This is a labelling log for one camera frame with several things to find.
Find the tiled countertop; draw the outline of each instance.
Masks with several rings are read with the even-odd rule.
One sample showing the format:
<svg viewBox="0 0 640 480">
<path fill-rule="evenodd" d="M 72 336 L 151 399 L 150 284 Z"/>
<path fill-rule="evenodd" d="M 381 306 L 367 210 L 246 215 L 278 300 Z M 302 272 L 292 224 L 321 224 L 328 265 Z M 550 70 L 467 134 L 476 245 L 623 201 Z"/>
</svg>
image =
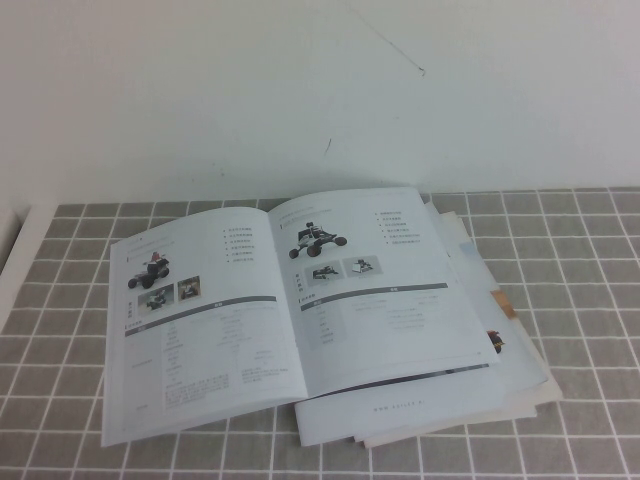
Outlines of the tiled countertop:
<svg viewBox="0 0 640 480">
<path fill-rule="evenodd" d="M 640 189 L 433 201 L 463 216 L 565 401 L 371 451 L 299 447 L 290 406 L 101 449 L 108 245 L 279 200 L 63 205 L 0 336 L 0 479 L 640 478 Z"/>
</svg>

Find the magazine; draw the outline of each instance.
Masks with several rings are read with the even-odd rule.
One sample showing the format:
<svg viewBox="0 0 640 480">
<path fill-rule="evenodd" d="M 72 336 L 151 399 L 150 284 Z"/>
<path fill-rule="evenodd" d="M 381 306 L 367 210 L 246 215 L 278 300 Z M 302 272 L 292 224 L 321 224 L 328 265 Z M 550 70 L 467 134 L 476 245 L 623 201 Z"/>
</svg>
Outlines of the magazine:
<svg viewBox="0 0 640 480">
<path fill-rule="evenodd" d="M 105 446 L 500 361 L 411 188 L 203 212 L 110 258 Z"/>
</svg>

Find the gray tile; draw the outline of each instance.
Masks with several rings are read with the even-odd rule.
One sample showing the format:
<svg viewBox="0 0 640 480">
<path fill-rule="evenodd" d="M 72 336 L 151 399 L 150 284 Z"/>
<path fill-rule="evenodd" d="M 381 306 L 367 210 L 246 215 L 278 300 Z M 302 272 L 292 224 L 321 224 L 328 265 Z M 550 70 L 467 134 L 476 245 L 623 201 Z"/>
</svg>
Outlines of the gray tile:
<svg viewBox="0 0 640 480">
<path fill-rule="evenodd" d="M 113 221 L 113 218 L 85 218 L 80 221 L 76 238 L 107 238 Z"/>
<path fill-rule="evenodd" d="M 553 237 L 582 237 L 587 234 L 580 217 L 572 215 L 547 217 L 547 225 Z"/>
<path fill-rule="evenodd" d="M 83 210 L 84 204 L 82 203 L 58 205 L 54 217 L 80 217 Z"/>
<path fill-rule="evenodd" d="M 529 285 L 533 308 L 570 308 L 571 302 L 564 285 Z"/>
<path fill-rule="evenodd" d="M 101 367 L 64 367 L 55 395 L 92 396 L 96 393 L 101 374 Z"/>
<path fill-rule="evenodd" d="M 268 470 L 270 461 L 270 435 L 229 434 L 224 460 L 226 469 Z"/>
<path fill-rule="evenodd" d="M 91 203 L 84 212 L 85 217 L 115 217 L 118 213 L 117 203 Z"/>
<path fill-rule="evenodd" d="M 558 258 L 594 258 L 588 238 L 554 238 Z"/>
<path fill-rule="evenodd" d="M 640 308 L 640 285 L 611 285 L 618 308 Z"/>
<path fill-rule="evenodd" d="M 181 470 L 216 470 L 222 458 L 222 435 L 184 433 L 180 435 L 175 468 Z"/>
<path fill-rule="evenodd" d="M 578 213 L 578 207 L 572 193 L 541 193 L 540 200 L 546 214 Z"/>
<path fill-rule="evenodd" d="M 78 466 L 81 468 L 120 468 L 124 461 L 126 443 L 100 447 L 100 434 L 88 433 L 84 439 Z"/>
<path fill-rule="evenodd" d="M 515 438 L 474 438 L 471 454 L 476 473 L 520 473 L 520 455 Z"/>
<path fill-rule="evenodd" d="M 12 310 L 2 329 L 4 335 L 31 335 L 40 317 L 40 310 Z"/>
<path fill-rule="evenodd" d="M 587 340 L 596 367 L 633 367 L 635 360 L 627 340 L 597 338 Z"/>
<path fill-rule="evenodd" d="M 85 310 L 80 318 L 78 335 L 106 335 L 107 312 L 104 310 Z"/>
<path fill-rule="evenodd" d="M 74 338 L 67 357 L 70 365 L 104 365 L 104 338 Z"/>
<path fill-rule="evenodd" d="M 35 433 L 0 432 L 0 466 L 25 466 L 35 438 Z"/>
<path fill-rule="evenodd" d="M 67 258 L 69 260 L 100 260 L 106 244 L 105 240 L 74 240 Z"/>
<path fill-rule="evenodd" d="M 546 403 L 536 407 L 535 418 L 516 420 L 519 435 L 562 435 L 562 421 L 557 403 Z"/>
<path fill-rule="evenodd" d="M 626 238 L 592 238 L 598 258 L 634 258 Z"/>
<path fill-rule="evenodd" d="M 567 283 L 604 283 L 597 260 L 561 260 Z"/>
<path fill-rule="evenodd" d="M 91 283 L 99 262 L 64 262 L 58 283 Z"/>
<path fill-rule="evenodd" d="M 521 438 L 522 459 L 527 473 L 571 473 L 571 457 L 563 438 Z"/>
<path fill-rule="evenodd" d="M 213 202 L 191 202 L 189 204 L 189 215 L 193 215 L 194 213 L 205 212 L 207 210 L 215 210 L 216 208 L 222 207 L 221 201 L 213 201 Z"/>
<path fill-rule="evenodd" d="M 20 287 L 14 308 L 40 308 L 44 305 L 51 285 L 24 284 Z"/>
<path fill-rule="evenodd" d="M 31 464 L 34 467 L 70 468 L 80 447 L 79 433 L 41 433 Z"/>
<path fill-rule="evenodd" d="M 563 283 L 562 274 L 556 260 L 528 261 L 522 260 L 522 273 L 527 283 Z"/>
<path fill-rule="evenodd" d="M 36 253 L 36 259 L 60 260 L 64 258 L 69 243 L 71 243 L 69 240 L 43 240 Z"/>
<path fill-rule="evenodd" d="M 598 370 L 598 379 L 607 400 L 631 400 L 640 398 L 640 374 L 638 370 Z"/>
<path fill-rule="evenodd" d="M 298 435 L 276 435 L 273 469 L 313 471 L 320 467 L 320 446 L 303 447 Z"/>
<path fill-rule="evenodd" d="M 513 422 L 505 420 L 500 422 L 484 422 L 475 425 L 467 425 L 469 435 L 513 435 Z"/>
<path fill-rule="evenodd" d="M 270 432 L 273 430 L 273 409 L 239 415 L 229 419 L 231 432 Z"/>
<path fill-rule="evenodd" d="M 109 262 L 100 262 L 95 282 L 109 283 Z"/>
<path fill-rule="evenodd" d="M 35 337 L 31 341 L 25 364 L 61 364 L 67 353 L 69 338 Z"/>
<path fill-rule="evenodd" d="M 538 195 L 535 193 L 505 193 L 504 204 L 510 214 L 541 213 Z"/>
<path fill-rule="evenodd" d="M 527 293 L 522 285 L 502 285 L 502 291 L 516 310 L 529 308 Z"/>
<path fill-rule="evenodd" d="M 640 432 L 640 403 L 610 402 L 611 421 L 618 435 L 637 435 Z"/>
<path fill-rule="evenodd" d="M 18 367 L 0 365 L 0 395 L 6 395 L 9 392 L 17 369 Z"/>
<path fill-rule="evenodd" d="M 560 408 L 568 435 L 611 434 L 604 403 L 562 402 Z"/>
<path fill-rule="evenodd" d="M 622 226 L 615 216 L 585 215 L 584 223 L 591 236 L 623 235 Z"/>
<path fill-rule="evenodd" d="M 154 217 L 184 217 L 189 202 L 158 202 L 153 211 Z"/>
<path fill-rule="evenodd" d="M 624 328 L 629 335 L 635 337 L 640 336 L 640 312 L 620 312 L 620 318 L 622 318 Z"/>
<path fill-rule="evenodd" d="M 77 226 L 76 219 L 54 218 L 51 220 L 45 238 L 72 238 Z"/>
<path fill-rule="evenodd" d="M 0 337 L 0 363 L 20 363 L 28 343 L 26 337 Z"/>
<path fill-rule="evenodd" d="M 94 285 L 89 293 L 87 308 L 107 308 L 109 304 L 109 285 Z"/>
<path fill-rule="evenodd" d="M 288 198 L 261 198 L 258 200 L 258 208 L 265 212 L 270 212 L 278 205 L 281 205 L 288 200 Z"/>
<path fill-rule="evenodd" d="M 478 238 L 476 248 L 485 260 L 516 258 L 513 244 L 509 238 Z"/>
<path fill-rule="evenodd" d="M 225 200 L 223 207 L 254 207 L 258 203 L 257 200 Z"/>
<path fill-rule="evenodd" d="M 591 370 L 551 369 L 564 398 L 568 400 L 594 400 L 602 398 L 595 374 Z"/>
<path fill-rule="evenodd" d="M 547 227 L 544 218 L 539 216 L 517 216 L 509 215 L 511 225 L 511 235 L 514 237 L 546 237 Z"/>
<path fill-rule="evenodd" d="M 88 285 L 54 285 L 47 308 L 82 308 Z"/>
<path fill-rule="evenodd" d="M 13 386 L 13 395 L 49 395 L 58 367 L 22 367 Z"/>
<path fill-rule="evenodd" d="M 640 473 L 640 438 L 621 438 L 620 449 L 629 473 Z"/>
<path fill-rule="evenodd" d="M 518 256 L 525 258 L 556 258 L 553 245 L 548 238 L 515 238 Z"/>
<path fill-rule="evenodd" d="M 473 233 L 476 237 L 508 237 L 509 227 L 504 215 L 471 217 Z"/>
<path fill-rule="evenodd" d="M 438 212 L 456 212 L 458 215 L 468 215 L 467 199 L 464 194 L 436 194 L 431 196 L 431 202 Z"/>
<path fill-rule="evenodd" d="M 587 337 L 619 337 L 624 335 L 616 312 L 611 310 L 583 310 L 578 319 Z"/>
<path fill-rule="evenodd" d="M 144 232 L 149 224 L 147 218 L 119 218 L 113 227 L 113 238 L 128 238 Z"/>
<path fill-rule="evenodd" d="M 608 282 L 640 282 L 640 267 L 636 260 L 602 260 L 600 263 Z"/>
<path fill-rule="evenodd" d="M 438 473 L 471 471 L 466 438 L 424 437 L 420 443 L 423 471 Z"/>
<path fill-rule="evenodd" d="M 419 472 L 418 441 L 408 438 L 371 449 L 374 472 Z"/>
<path fill-rule="evenodd" d="M 618 213 L 640 213 L 639 193 L 614 193 L 613 201 Z"/>
<path fill-rule="evenodd" d="M 176 435 L 159 435 L 131 442 L 127 468 L 170 468 Z"/>
<path fill-rule="evenodd" d="M 608 193 L 577 193 L 576 197 L 582 213 L 615 213 Z"/>
<path fill-rule="evenodd" d="M 369 450 L 352 438 L 325 443 L 322 448 L 322 468 L 330 471 L 369 471 Z"/>
<path fill-rule="evenodd" d="M 31 264 L 25 282 L 53 283 L 60 268 L 60 262 L 35 260 Z"/>
<path fill-rule="evenodd" d="M 46 398 L 9 397 L 0 417 L 0 429 L 38 430 L 46 407 Z"/>
<path fill-rule="evenodd" d="M 569 444 L 578 473 L 624 473 L 613 438 L 571 438 Z"/>
<path fill-rule="evenodd" d="M 576 308 L 611 308 L 611 295 L 606 285 L 569 285 Z"/>
<path fill-rule="evenodd" d="M 45 310 L 36 335 L 72 335 L 80 310 Z"/>
<path fill-rule="evenodd" d="M 499 193 L 470 194 L 471 215 L 502 215 L 504 208 Z"/>
<path fill-rule="evenodd" d="M 513 260 L 487 260 L 487 268 L 498 283 L 522 283 L 518 262 Z"/>
<path fill-rule="evenodd" d="M 123 203 L 120 207 L 119 217 L 150 217 L 153 211 L 153 203 Z"/>
<path fill-rule="evenodd" d="M 536 322 L 542 337 L 580 337 L 580 327 L 571 310 L 536 312 Z"/>
<path fill-rule="evenodd" d="M 589 356 L 582 339 L 546 338 L 547 360 L 552 367 L 589 367 Z"/>
<path fill-rule="evenodd" d="M 84 430 L 93 400 L 53 398 L 44 430 Z"/>
<path fill-rule="evenodd" d="M 624 216 L 621 220 L 627 235 L 640 235 L 640 216 Z"/>
<path fill-rule="evenodd" d="M 276 421 L 278 432 L 297 432 L 298 423 L 296 421 L 296 411 L 293 403 L 280 405 L 278 407 L 278 418 Z"/>
</svg>

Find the robot car image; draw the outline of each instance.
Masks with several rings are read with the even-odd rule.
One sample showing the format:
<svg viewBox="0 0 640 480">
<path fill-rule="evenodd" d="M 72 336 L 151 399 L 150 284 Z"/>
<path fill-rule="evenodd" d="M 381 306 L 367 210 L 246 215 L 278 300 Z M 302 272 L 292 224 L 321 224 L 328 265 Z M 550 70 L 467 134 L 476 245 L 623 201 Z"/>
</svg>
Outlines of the robot car image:
<svg viewBox="0 0 640 480">
<path fill-rule="evenodd" d="M 339 247 L 347 244 L 347 239 L 333 233 L 327 233 L 322 227 L 317 227 L 313 222 L 307 223 L 307 228 L 298 232 L 298 248 L 289 252 L 290 258 L 297 258 L 300 250 L 307 249 L 310 257 L 317 257 L 322 252 L 322 246 L 326 243 L 335 243 Z"/>
</svg>

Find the book page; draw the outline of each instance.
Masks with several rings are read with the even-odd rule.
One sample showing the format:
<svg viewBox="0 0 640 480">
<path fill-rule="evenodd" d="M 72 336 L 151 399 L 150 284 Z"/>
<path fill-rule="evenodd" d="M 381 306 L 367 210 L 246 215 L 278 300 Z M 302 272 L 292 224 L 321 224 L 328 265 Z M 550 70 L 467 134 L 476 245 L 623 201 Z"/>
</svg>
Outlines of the book page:
<svg viewBox="0 0 640 480">
<path fill-rule="evenodd" d="M 498 361 L 414 189 L 308 195 L 269 217 L 310 396 Z"/>
<path fill-rule="evenodd" d="M 109 296 L 104 445 L 307 396 L 264 212 L 118 242 Z"/>
</svg>

